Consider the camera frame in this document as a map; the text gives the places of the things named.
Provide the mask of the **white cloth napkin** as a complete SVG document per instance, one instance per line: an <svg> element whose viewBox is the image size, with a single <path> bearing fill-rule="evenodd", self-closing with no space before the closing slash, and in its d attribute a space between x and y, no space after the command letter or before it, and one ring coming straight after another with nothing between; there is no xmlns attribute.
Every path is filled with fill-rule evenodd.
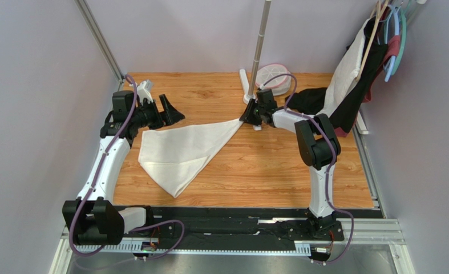
<svg viewBox="0 0 449 274"><path fill-rule="evenodd" d="M162 131L144 131L138 162L156 184L177 198L242 124L239 119L234 119Z"/></svg>

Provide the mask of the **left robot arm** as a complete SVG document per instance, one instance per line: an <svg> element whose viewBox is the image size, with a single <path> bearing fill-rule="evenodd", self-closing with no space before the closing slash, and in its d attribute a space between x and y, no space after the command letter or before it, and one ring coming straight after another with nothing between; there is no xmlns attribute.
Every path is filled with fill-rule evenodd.
<svg viewBox="0 0 449 274"><path fill-rule="evenodd" d="M119 210L113 199L123 162L139 130L146 127L153 131L185 118L166 95L160 95L159 99L162 111L154 100L133 91L113 93L112 110L100 129L98 154L91 173L76 199L65 201L62 207L73 245L117 245L130 232L156 229L150 206Z"/></svg>

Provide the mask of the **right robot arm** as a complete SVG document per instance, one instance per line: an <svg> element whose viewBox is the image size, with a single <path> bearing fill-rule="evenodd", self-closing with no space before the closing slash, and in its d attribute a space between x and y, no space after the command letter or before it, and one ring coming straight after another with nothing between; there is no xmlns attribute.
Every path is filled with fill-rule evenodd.
<svg viewBox="0 0 449 274"><path fill-rule="evenodd" d="M307 232L316 239L326 236L336 222L332 200L332 180L341 146L334 128L325 114L301 114L278 107L270 89L257 92L240 117L240 121L255 127L268 124L296 135L302 161L310 174L311 198L307 217Z"/></svg>

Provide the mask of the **white stand with metal pole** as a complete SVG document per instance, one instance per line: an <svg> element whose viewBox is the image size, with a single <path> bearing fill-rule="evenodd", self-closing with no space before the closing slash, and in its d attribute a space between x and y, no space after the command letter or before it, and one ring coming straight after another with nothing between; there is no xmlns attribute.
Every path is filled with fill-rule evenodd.
<svg viewBox="0 0 449 274"><path fill-rule="evenodd" d="M271 5L272 5L272 0L265 0L264 1L264 6L263 6L263 11L262 11L262 16L261 16L261 22L260 22L260 28L259 28L259 31L258 31L256 49L255 49L254 57L253 57L253 64L252 64L252 70L251 70L251 79L250 80L248 79L248 77L246 75L246 71L245 71L244 68L242 68L242 69L240 69L238 71L238 74L239 74L239 77L240 77L240 81L241 81L242 90L243 90L243 93L244 93L242 101L245 104L248 104L250 101L254 102L256 100L256 95L254 94L254 88L256 87L255 86L256 76L257 76L257 71L258 71L258 68L259 68L261 52L262 52L262 46L263 46L263 43L264 43L266 26L267 26L267 22L268 22L268 18L269 18Z"/></svg>

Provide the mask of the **white mesh pink rimmed basket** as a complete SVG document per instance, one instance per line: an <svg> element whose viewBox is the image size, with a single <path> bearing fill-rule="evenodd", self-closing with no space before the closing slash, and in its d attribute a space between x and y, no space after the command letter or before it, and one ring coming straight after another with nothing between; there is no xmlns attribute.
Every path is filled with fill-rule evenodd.
<svg viewBox="0 0 449 274"><path fill-rule="evenodd" d="M275 78L275 76L288 73L289 70L279 63L263 66L257 71L255 86L257 88L270 88L274 96L283 95L290 89L291 77L285 75Z"/></svg>

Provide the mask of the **black cloth on table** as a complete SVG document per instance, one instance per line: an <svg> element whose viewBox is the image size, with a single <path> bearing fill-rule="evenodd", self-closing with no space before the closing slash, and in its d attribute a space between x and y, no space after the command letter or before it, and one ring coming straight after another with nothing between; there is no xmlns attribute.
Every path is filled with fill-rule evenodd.
<svg viewBox="0 0 449 274"><path fill-rule="evenodd" d="M326 87L307 88L285 98L288 108L303 114L315 115L324 107Z"/></svg>

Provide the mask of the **white hanging towel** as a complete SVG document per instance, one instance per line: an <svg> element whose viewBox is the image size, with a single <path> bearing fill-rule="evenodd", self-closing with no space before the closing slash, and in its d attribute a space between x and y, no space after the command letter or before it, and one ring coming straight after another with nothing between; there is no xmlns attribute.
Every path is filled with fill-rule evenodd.
<svg viewBox="0 0 449 274"><path fill-rule="evenodd" d="M356 78L360 72L364 56L363 52L367 44L365 28L368 26L369 21L367 19L364 22L349 49L339 62L331 82L326 89L323 108L318 114L330 116L357 85Z"/></svg>

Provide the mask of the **black hanging garment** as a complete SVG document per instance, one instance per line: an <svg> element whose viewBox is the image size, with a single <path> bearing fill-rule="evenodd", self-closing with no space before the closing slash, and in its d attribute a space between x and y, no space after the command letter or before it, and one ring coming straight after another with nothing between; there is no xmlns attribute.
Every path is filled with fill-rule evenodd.
<svg viewBox="0 0 449 274"><path fill-rule="evenodd" d="M367 43L373 29L374 21L374 18L370 19L368 26L365 28ZM369 85L373 84L374 75L378 67L381 66L380 63L387 50L388 45L373 42L361 79L339 107L329 116L334 131L338 136L346 137L353 128L365 94L369 89Z"/></svg>

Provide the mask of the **dark red hanging garment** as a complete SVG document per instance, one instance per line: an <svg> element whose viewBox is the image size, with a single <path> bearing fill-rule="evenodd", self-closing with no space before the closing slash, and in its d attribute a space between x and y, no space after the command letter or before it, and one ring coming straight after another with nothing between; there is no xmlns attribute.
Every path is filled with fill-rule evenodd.
<svg viewBox="0 0 449 274"><path fill-rule="evenodd" d="M383 65L385 65L391 57L397 57L399 54L399 49L400 49L400 42L401 42L401 36L400 35L395 35L393 36L389 41L388 41L388 50L385 53L385 56L383 57L383 60L380 63L380 67L378 67L374 78L373 78L373 83L376 80L376 78L378 77L378 75L380 74L380 71L383 67ZM372 93L371 93L371 87L373 84L369 85L369 89L367 90L367 93L365 94L365 97L363 99L363 103L368 103L372 100Z"/></svg>

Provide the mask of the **wooden hanger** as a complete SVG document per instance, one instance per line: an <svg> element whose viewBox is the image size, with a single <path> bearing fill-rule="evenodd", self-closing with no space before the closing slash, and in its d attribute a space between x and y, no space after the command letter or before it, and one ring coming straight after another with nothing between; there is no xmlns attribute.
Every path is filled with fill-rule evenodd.
<svg viewBox="0 0 449 274"><path fill-rule="evenodd" d="M356 82L358 82L361 79L362 72L363 72L363 70L365 68L365 65L366 65L367 57L368 57L370 49L372 47L375 34L377 33L377 30L378 30L379 22L380 22L380 20L381 20L381 18L383 16L383 13L386 11L386 8L387 8L387 5L389 4L389 2L390 1L388 1L388 0L377 1L376 4L375 4L375 7L373 8L373 10L372 10L372 12L370 14L370 19L374 18L375 21L374 21L373 29L371 31L371 35L370 35L369 41L368 41L368 43L366 45L366 49L364 51L364 55L363 55L363 58L362 58L361 66L360 66L360 69L359 69L359 73L358 73L357 77L355 78Z"/></svg>

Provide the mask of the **blue plastic hanger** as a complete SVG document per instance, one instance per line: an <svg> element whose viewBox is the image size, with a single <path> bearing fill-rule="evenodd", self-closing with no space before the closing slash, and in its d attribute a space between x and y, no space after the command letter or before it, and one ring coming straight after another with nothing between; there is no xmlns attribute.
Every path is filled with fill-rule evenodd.
<svg viewBox="0 0 449 274"><path fill-rule="evenodd" d="M385 82L388 82L393 75L401 43L399 8L388 4L387 9L386 19L383 20L383 40L388 45L388 50L382 65L385 73Z"/></svg>

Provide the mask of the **aluminium frame rail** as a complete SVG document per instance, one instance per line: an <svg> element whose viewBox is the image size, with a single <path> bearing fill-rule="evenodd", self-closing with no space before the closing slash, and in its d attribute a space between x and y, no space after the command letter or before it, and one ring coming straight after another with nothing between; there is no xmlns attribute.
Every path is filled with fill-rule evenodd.
<svg viewBox="0 0 449 274"><path fill-rule="evenodd" d="M124 81L123 72L118 65L116 58L114 57L100 27L97 23L95 16L93 15L91 8L86 0L74 0L83 19L86 21L88 28L90 29L93 37L96 40L105 60L107 61L114 77L120 84Z"/></svg>

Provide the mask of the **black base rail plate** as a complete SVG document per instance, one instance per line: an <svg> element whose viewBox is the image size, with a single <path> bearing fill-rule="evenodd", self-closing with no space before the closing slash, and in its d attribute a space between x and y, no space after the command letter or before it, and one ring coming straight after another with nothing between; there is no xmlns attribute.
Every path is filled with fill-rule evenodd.
<svg viewBox="0 0 449 274"><path fill-rule="evenodd" d="M158 248L176 246L177 251L291 252L296 244L347 241L351 220L374 220L373 209L335 212L316 220L306 208L150 207L146 226L126 237L156 240Z"/></svg>

